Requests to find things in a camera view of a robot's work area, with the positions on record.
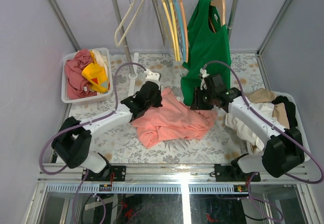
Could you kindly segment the salmon pink t shirt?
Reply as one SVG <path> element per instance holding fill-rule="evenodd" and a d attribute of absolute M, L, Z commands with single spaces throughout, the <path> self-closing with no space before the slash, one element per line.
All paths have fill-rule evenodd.
<path fill-rule="evenodd" d="M 175 139 L 201 140 L 214 127 L 218 116 L 215 110 L 191 110 L 175 97 L 170 87 L 165 88 L 161 96 L 161 107 L 152 107 L 132 121 L 145 148 Z"/>

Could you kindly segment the white garment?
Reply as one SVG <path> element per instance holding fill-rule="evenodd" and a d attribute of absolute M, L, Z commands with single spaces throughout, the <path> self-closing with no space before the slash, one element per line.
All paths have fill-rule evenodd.
<path fill-rule="evenodd" d="M 277 122 L 277 118 L 272 116 L 274 110 L 274 105 L 272 103 L 251 103 L 251 105 L 260 110 L 261 113 L 263 113 L 269 119 Z M 265 145 L 260 138 L 241 120 L 234 117 L 230 113 L 227 113 L 225 116 L 225 125 L 235 130 L 237 136 L 247 142 L 248 150 L 251 153 L 257 154 L 264 150 Z"/>

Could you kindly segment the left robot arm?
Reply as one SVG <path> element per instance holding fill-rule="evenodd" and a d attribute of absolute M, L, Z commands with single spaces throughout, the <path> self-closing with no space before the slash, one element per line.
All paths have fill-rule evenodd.
<path fill-rule="evenodd" d="M 106 131 L 144 116 L 151 107 L 161 107 L 161 102 L 160 84 L 147 81 L 138 92 L 122 100 L 116 110 L 106 115 L 84 121 L 67 118 L 51 147 L 68 168 L 83 167 L 93 174 L 96 181 L 112 181 L 116 174 L 111 164 L 102 154 L 90 151 L 91 141 Z"/>

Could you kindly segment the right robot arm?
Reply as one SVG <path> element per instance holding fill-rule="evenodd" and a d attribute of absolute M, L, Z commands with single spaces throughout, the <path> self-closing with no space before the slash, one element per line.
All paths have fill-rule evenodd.
<path fill-rule="evenodd" d="M 227 89 L 221 75 L 202 71 L 194 91 L 192 110 L 220 108 L 240 120 L 263 144 L 258 153 L 244 154 L 231 162 L 231 176 L 242 181 L 252 172 L 267 172 L 278 178 L 305 161 L 302 134 L 286 128 L 256 108 L 237 88 Z"/>

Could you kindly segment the green t shirt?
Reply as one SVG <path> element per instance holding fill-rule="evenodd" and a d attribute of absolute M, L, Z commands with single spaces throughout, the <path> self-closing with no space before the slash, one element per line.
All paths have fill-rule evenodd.
<path fill-rule="evenodd" d="M 210 61 L 221 61 L 222 64 L 207 66 L 210 75 L 220 74 L 228 88 L 231 83 L 231 57 L 226 25 L 221 25 L 216 7 L 212 0 L 199 0 L 191 16 L 188 30 L 189 56 L 183 63 L 188 72 L 181 78 L 181 90 L 184 104 L 190 106 L 194 99 L 194 90 L 200 86 L 200 69 Z"/>

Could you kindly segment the cream plastic hanger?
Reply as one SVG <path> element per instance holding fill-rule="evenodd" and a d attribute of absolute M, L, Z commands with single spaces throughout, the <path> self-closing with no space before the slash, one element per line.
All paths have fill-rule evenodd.
<path fill-rule="evenodd" d="M 144 1 L 145 0 L 133 0 L 124 17 L 121 19 L 114 34 L 114 43 L 117 47 L 121 46 L 127 34 L 131 30 L 133 23 L 143 7 Z"/>

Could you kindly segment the grey plastic hanger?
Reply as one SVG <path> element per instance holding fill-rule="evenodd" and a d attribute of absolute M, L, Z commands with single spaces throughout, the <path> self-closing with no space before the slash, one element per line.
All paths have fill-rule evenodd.
<path fill-rule="evenodd" d="M 163 28 L 163 23 L 162 23 L 162 19 L 161 19 L 161 15 L 160 15 L 160 10 L 158 8 L 157 0 L 151 0 L 151 2 L 153 4 L 153 9 L 154 9 L 155 16 L 156 16 L 157 23 L 158 23 L 158 27 L 159 27 L 159 30 L 160 30 L 160 35 L 161 35 L 161 39 L 162 39 L 162 42 L 163 42 L 163 46 L 165 47 L 166 46 L 166 34 L 165 34 L 165 31 L 164 31 L 164 28 Z"/>

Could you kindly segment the right wooden hanger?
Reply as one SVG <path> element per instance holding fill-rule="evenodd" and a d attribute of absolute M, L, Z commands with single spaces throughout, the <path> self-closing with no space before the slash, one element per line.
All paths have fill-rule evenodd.
<path fill-rule="evenodd" d="M 216 20 L 220 20 L 220 25 L 224 26 L 226 24 L 226 1 L 225 0 L 212 0 L 211 6 L 218 10 L 219 16 L 216 16 Z"/>

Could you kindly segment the cream garment in left basket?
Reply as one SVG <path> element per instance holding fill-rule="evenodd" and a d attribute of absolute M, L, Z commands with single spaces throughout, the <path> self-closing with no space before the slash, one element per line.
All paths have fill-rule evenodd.
<path fill-rule="evenodd" d="M 107 60 L 107 57 L 102 55 L 98 50 L 96 49 L 92 49 L 90 51 L 91 53 L 91 56 L 95 62 L 95 64 L 97 64 L 99 67 L 102 67 L 104 68 L 105 70 L 105 73 L 108 74 L 108 68 L 107 68 L 107 65 L 108 65 L 108 60 Z"/>

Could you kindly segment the yellow garment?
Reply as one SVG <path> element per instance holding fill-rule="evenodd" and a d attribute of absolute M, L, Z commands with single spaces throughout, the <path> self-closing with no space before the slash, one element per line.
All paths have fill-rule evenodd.
<path fill-rule="evenodd" d="M 99 93 L 106 93 L 110 88 L 108 69 L 97 62 L 88 64 L 82 70 L 82 76 L 89 81 L 90 88 Z"/>

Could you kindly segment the white left laundry basket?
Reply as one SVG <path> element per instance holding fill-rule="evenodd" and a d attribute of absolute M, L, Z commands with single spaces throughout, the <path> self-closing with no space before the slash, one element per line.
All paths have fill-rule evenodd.
<path fill-rule="evenodd" d="M 63 59 L 61 99 L 65 103 L 88 104 L 108 100 L 112 73 L 107 48 L 82 49 Z"/>

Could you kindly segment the white laundry basket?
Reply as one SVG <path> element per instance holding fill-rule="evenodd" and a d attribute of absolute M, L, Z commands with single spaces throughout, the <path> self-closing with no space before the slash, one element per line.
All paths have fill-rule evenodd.
<path fill-rule="evenodd" d="M 65 103 L 88 104 L 108 100 L 112 73 L 107 48 L 82 49 L 63 59 L 61 99 Z"/>
<path fill-rule="evenodd" d="M 304 127 L 302 125 L 301 117 L 297 108 L 297 104 L 295 102 L 295 99 L 293 96 L 287 93 L 281 93 L 281 92 L 274 92 L 277 96 L 286 96 L 288 97 L 290 102 L 293 102 L 296 106 L 296 118 L 298 122 L 298 126 L 296 129 L 301 133 L 301 143 L 303 144 L 303 147 L 310 152 L 309 144 L 307 141 L 307 137 L 304 131 Z M 260 110 L 256 109 L 254 106 L 251 105 L 251 102 L 249 102 L 249 105 L 247 106 L 244 103 L 244 106 L 242 109 L 245 110 L 246 116 L 244 116 L 243 122 L 246 126 L 248 126 L 264 143 L 265 148 L 267 145 L 267 142 L 270 140 L 271 136 L 279 136 L 280 132 L 276 130 L 274 127 L 278 127 L 279 130 L 284 131 L 284 126 L 280 125 L 278 122 L 274 122 L 273 120 L 266 117 L 263 113 L 261 113 Z"/>

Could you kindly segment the black garment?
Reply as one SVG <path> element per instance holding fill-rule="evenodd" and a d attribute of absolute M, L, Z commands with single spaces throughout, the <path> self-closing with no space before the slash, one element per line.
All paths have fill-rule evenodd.
<path fill-rule="evenodd" d="M 286 96 L 277 96 L 273 101 L 274 105 L 272 116 L 285 128 L 290 129 L 298 126 L 296 118 L 296 106 L 290 102 Z"/>

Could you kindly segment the white right laundry basket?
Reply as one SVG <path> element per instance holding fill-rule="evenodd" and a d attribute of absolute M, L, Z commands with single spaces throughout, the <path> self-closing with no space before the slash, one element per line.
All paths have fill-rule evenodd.
<path fill-rule="evenodd" d="M 304 131 L 304 127 L 302 125 L 301 117 L 297 108 L 297 104 L 295 102 L 295 99 L 293 96 L 287 93 L 281 93 L 281 92 L 274 92 L 277 96 L 286 96 L 288 97 L 290 102 L 293 102 L 296 106 L 296 118 L 298 122 L 298 126 L 296 129 L 301 133 L 301 143 L 303 144 L 303 147 L 310 152 L 309 144 L 307 141 L 307 137 Z M 245 110 L 246 116 L 244 116 L 243 122 L 246 126 L 248 126 L 264 143 L 265 148 L 267 145 L 267 142 L 270 140 L 271 136 L 279 136 L 280 132 L 276 130 L 274 127 L 278 127 L 279 130 L 284 131 L 284 126 L 280 125 L 278 122 L 274 122 L 273 120 L 266 117 L 263 113 L 261 113 L 260 110 L 256 109 L 254 106 L 251 105 L 251 102 L 249 102 L 249 105 L 247 106 L 244 103 L 244 106 L 242 109 Z"/>

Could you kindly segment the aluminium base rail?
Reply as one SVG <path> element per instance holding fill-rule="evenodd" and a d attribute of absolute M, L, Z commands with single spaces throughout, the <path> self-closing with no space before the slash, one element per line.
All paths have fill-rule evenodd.
<path fill-rule="evenodd" d="M 140 194 L 246 194 L 246 182 L 221 181 L 212 164 L 124 164 L 114 180 L 96 181 L 89 175 L 84 181 L 81 167 L 65 169 L 56 175 L 39 173 L 38 184 L 47 191 L 61 193 L 140 193 Z"/>

